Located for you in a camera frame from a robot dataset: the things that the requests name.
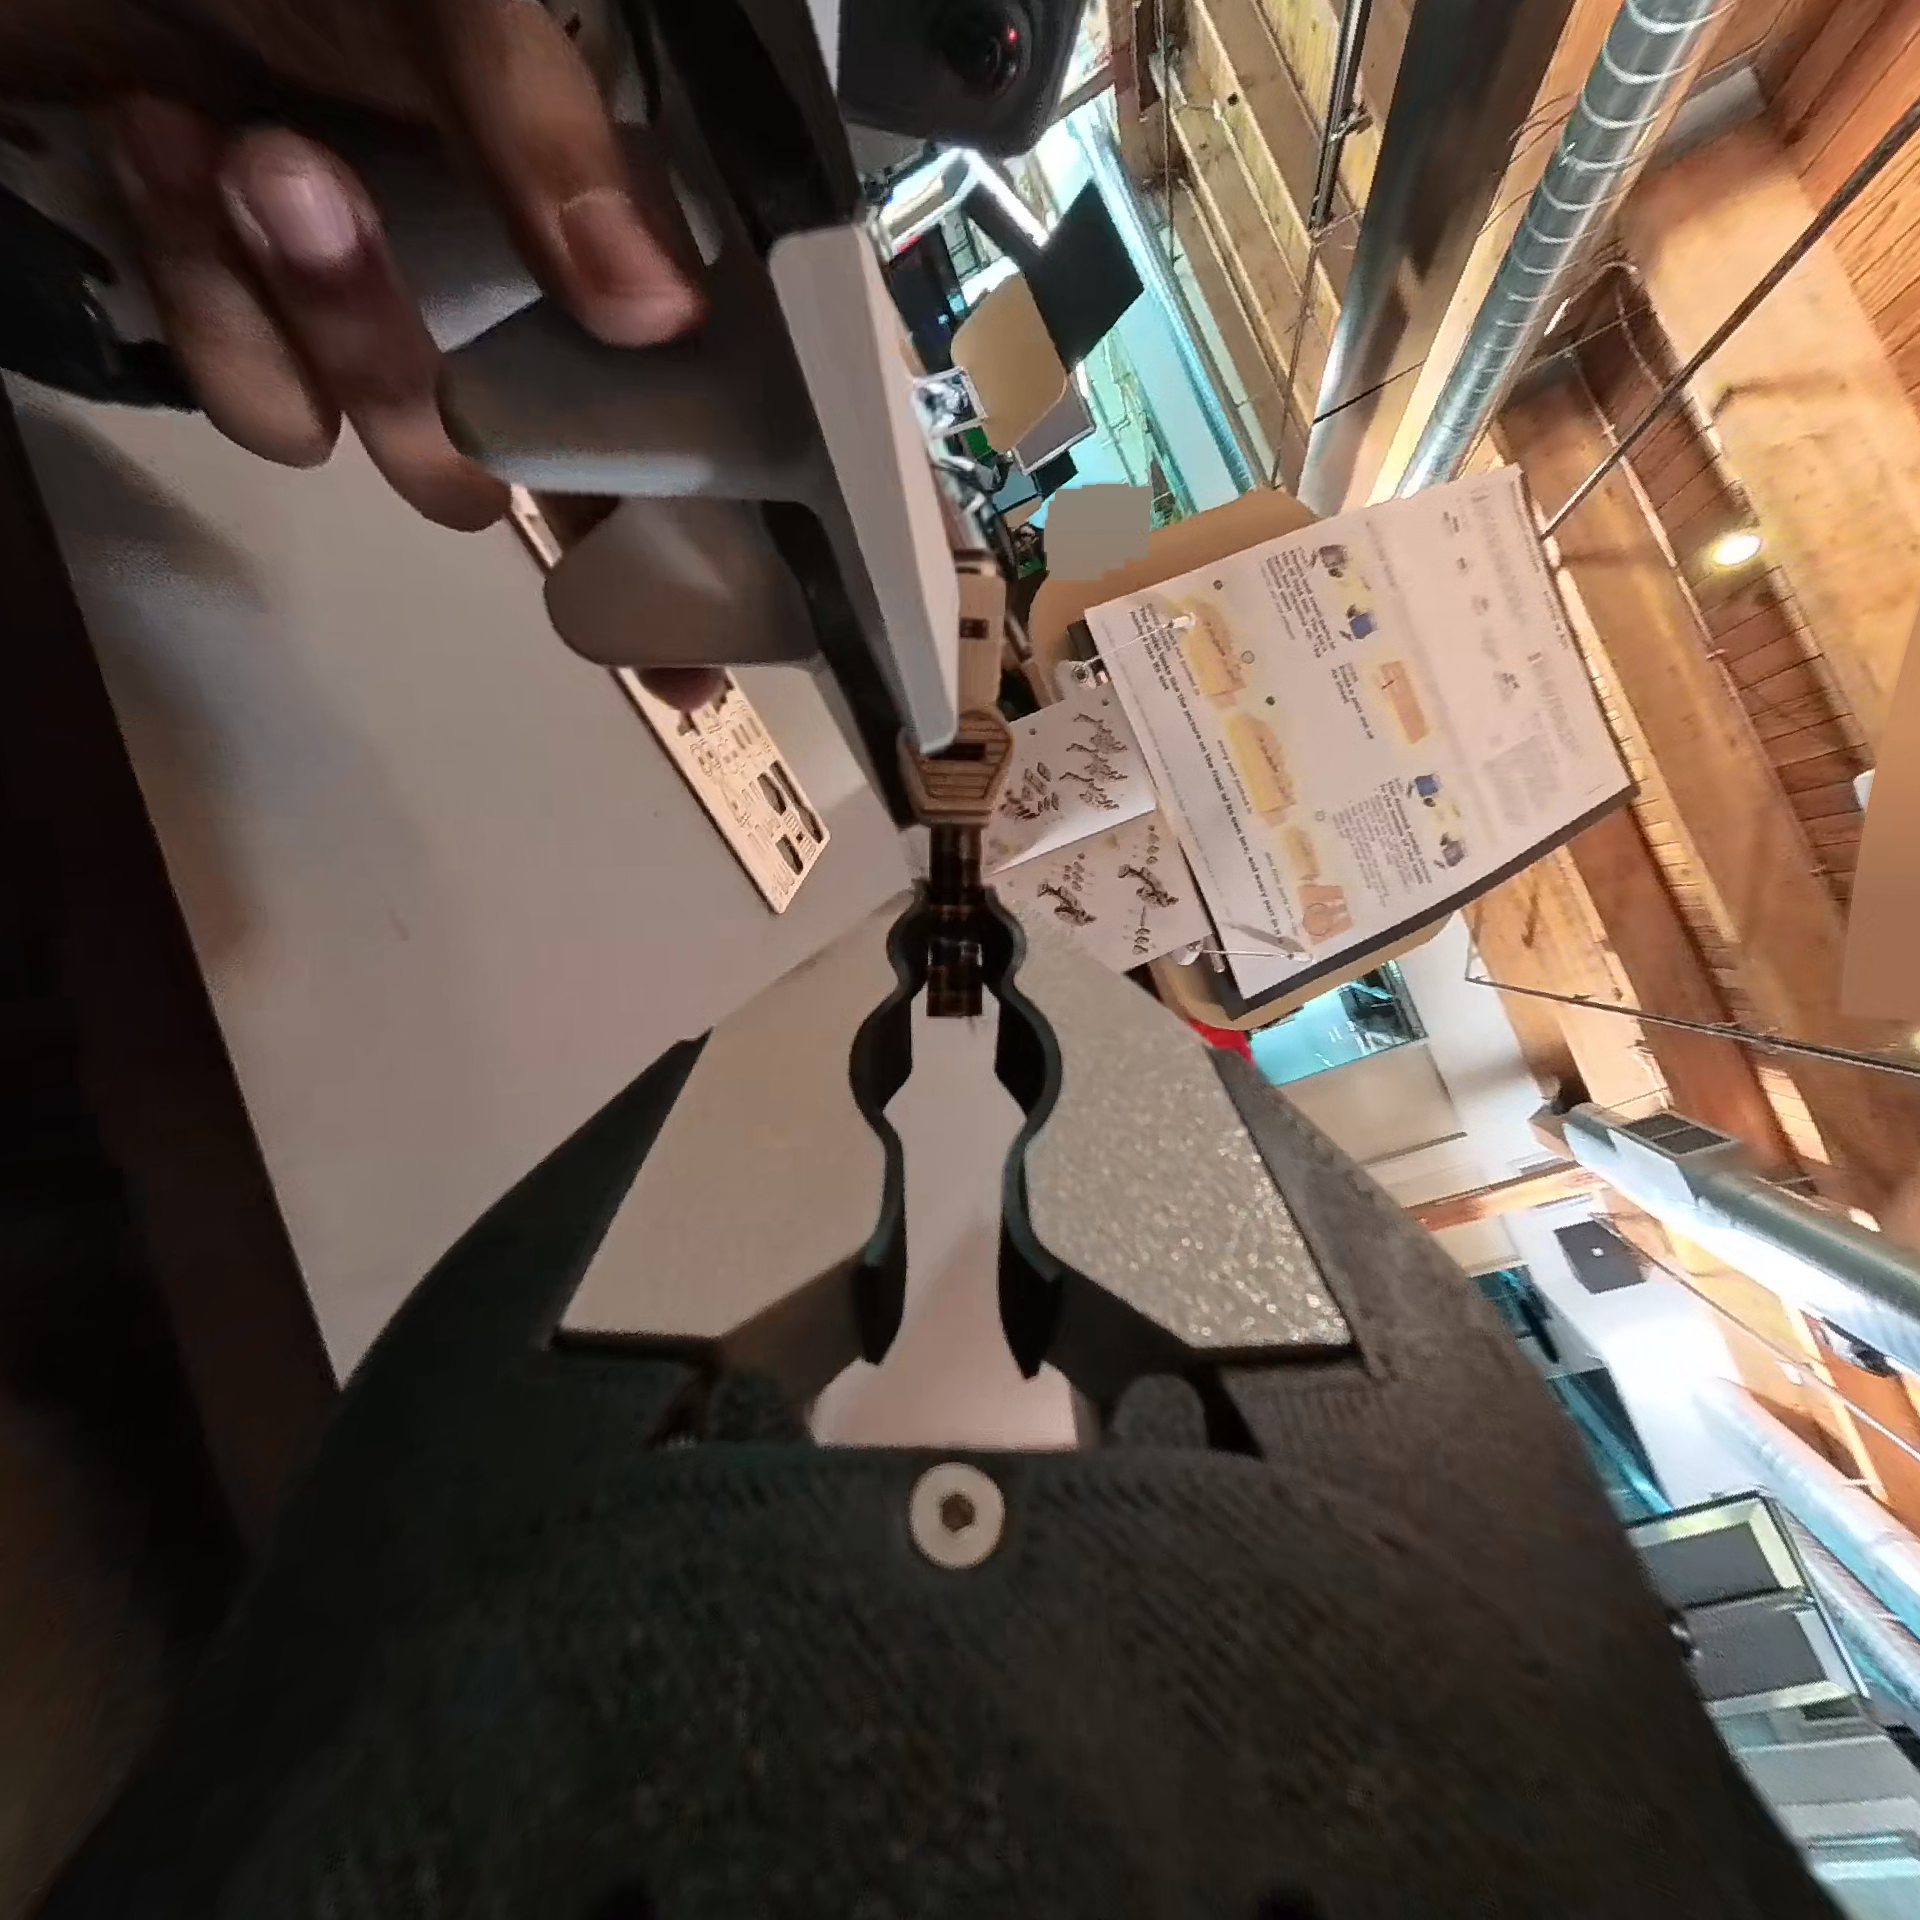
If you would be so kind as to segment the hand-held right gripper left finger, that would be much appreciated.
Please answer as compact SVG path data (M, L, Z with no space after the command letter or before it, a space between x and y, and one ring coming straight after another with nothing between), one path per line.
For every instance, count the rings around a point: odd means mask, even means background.
M556 1333L719 1366L877 1364L904 1323L904 1148L883 1120L908 1066L908 989L883 897L720 1015Z

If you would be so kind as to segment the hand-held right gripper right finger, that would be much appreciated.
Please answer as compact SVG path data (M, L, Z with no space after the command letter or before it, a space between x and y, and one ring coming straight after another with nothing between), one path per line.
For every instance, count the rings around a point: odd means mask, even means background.
M1350 1357L1220 1055L1064 933L991 904L996 1315L1024 1373L1152 1378Z

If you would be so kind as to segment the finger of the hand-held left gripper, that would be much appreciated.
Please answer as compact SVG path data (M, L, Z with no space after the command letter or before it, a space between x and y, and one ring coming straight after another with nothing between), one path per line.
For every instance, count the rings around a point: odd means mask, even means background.
M826 666L887 754L962 732L962 587L915 374L858 227L719 227L708 320L606 346L528 302L446 359L446 425L530 495L614 512L545 571L595 666Z

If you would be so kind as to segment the wooden puzzle model assembly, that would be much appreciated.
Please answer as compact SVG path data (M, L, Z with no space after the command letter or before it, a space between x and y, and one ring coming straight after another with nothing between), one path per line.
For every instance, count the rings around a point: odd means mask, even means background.
M953 739L946 746L898 746L915 823L929 831L922 877L922 999L929 1015L979 1015L988 997L988 877L979 848L996 817L1013 728L1003 719L1005 571L991 547L953 550L962 678Z

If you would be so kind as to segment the person's left hand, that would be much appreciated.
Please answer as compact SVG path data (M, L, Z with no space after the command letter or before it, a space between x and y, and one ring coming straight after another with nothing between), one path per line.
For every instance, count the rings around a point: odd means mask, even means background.
M512 495L436 416L436 346L360 176L269 112L306 94L435 130L528 274L606 346L703 326L675 190L618 143L583 33L530 0L0 7L4 102L83 109L153 320L210 430L290 468L352 425L419 518L485 530Z

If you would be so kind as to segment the black monitor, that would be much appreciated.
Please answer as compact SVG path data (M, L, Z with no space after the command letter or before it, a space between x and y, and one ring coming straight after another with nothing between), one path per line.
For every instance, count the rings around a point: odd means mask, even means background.
M1024 278L1064 374L1082 368L1082 356L1142 301L1142 274L1098 197L1098 178L1082 178Z

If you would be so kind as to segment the wooden part sheet with cutouts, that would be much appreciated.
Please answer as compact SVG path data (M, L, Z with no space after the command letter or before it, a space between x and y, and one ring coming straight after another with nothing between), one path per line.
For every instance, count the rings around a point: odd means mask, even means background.
M635 666L614 666L608 678L644 719L752 891L770 912L785 912L819 866L833 828L789 774L779 739L746 692L720 673L719 699L703 705L673 705Z

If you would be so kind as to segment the illustrated paper sheet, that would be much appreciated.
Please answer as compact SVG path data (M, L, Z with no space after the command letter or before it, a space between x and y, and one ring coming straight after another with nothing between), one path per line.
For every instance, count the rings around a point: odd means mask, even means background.
M1027 933L1142 970L1196 959L1215 920L1109 688L1013 722L1013 768L979 836L979 871Z

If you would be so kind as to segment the printed instruction poster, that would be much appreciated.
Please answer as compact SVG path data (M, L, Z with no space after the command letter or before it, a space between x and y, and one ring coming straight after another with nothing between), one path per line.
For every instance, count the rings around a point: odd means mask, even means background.
M1331 989L1634 790L1520 464L1182 547L1071 625L1146 754L1231 1015Z

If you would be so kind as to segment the smooth grey pipe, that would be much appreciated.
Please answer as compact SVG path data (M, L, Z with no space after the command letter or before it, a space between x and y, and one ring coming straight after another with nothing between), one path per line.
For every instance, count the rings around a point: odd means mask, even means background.
M1444 234L1444 210L1424 210L1424 190L1444 162L1453 109L1478 94L1485 52L1478 9L1468 0L1408 7L1392 109L1295 486L1314 518L1342 512L1350 488L1374 404L1404 359L1408 302L1424 290L1415 253Z

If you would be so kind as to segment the silver spiral duct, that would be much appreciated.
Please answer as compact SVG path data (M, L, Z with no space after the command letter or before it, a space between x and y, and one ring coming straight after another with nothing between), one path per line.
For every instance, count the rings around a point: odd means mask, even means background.
M1689 100L1724 7L1621 0L1392 495L1453 478Z

